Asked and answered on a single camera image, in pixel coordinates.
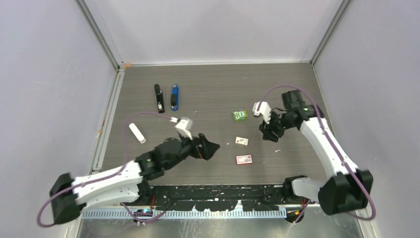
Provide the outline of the white staple box sleeve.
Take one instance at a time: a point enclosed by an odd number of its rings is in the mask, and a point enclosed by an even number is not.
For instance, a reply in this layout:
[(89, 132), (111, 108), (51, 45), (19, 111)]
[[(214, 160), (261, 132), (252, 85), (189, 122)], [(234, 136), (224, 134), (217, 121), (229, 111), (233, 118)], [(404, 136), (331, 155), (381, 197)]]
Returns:
[(235, 139), (235, 143), (238, 145), (242, 145), (242, 146), (247, 146), (248, 145), (249, 140), (247, 138), (243, 138), (243, 137), (236, 137)]

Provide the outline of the red staple box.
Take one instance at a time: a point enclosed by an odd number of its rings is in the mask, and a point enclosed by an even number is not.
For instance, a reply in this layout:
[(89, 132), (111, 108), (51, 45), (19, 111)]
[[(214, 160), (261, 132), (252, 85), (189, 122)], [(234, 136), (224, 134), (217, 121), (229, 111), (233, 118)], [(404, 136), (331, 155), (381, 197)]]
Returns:
[(236, 164), (237, 165), (247, 165), (252, 164), (252, 156), (251, 155), (242, 155), (242, 156), (236, 156)]

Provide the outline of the blue stapler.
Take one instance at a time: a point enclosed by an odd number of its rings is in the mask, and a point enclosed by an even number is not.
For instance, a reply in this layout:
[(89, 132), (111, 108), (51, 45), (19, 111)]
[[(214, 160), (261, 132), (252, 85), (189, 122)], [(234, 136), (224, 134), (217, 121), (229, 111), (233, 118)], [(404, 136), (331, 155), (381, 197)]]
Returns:
[(170, 103), (171, 103), (171, 110), (177, 111), (179, 108), (179, 87), (177, 84), (172, 85)]

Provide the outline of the white stapler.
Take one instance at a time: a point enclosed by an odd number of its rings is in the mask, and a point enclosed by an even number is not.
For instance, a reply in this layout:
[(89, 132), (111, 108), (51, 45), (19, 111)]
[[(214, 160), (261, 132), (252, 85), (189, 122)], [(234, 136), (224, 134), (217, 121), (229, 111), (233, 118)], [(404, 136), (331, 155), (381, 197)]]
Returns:
[(129, 124), (129, 128), (141, 144), (146, 142), (144, 135), (141, 133), (141, 131), (138, 129), (138, 127), (134, 123)]

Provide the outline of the black stapler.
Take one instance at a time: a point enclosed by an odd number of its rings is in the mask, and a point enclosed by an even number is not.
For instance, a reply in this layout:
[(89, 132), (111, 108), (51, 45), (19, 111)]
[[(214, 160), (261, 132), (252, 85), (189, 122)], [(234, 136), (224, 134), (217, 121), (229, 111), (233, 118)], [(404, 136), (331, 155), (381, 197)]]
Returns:
[(159, 114), (162, 114), (162, 113), (165, 112), (164, 99), (163, 99), (163, 91), (161, 90), (159, 84), (155, 84), (154, 85), (154, 90), (155, 90), (155, 95), (156, 95), (156, 99), (157, 99), (158, 113)]

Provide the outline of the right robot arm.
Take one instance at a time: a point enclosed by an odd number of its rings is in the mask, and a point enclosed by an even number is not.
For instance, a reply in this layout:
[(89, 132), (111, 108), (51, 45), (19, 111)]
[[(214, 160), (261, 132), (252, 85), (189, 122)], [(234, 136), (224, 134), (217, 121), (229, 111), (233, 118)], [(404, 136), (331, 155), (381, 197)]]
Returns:
[(305, 91), (295, 87), (282, 94), (283, 109), (277, 113), (260, 100), (253, 105), (255, 117), (262, 117), (259, 130), (263, 140), (278, 142), (285, 130), (296, 128), (308, 140), (324, 168), (325, 182), (307, 176), (288, 177), (283, 183), (283, 198), (296, 203), (301, 198), (318, 203), (327, 215), (349, 213), (371, 207), (370, 219), (376, 210), (370, 196), (373, 175), (361, 170), (344, 152), (328, 127), (320, 107)]

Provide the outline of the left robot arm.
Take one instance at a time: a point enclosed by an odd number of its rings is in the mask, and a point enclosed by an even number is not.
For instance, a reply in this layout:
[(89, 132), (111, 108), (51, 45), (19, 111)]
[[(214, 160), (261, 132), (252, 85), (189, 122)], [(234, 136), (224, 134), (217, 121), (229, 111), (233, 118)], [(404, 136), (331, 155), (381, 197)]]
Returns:
[(164, 175), (188, 157), (209, 160), (220, 148), (200, 133), (192, 139), (168, 138), (125, 166), (98, 174), (72, 178), (61, 174), (50, 189), (53, 224), (61, 225), (82, 213), (105, 205), (147, 205), (152, 198), (148, 182)]

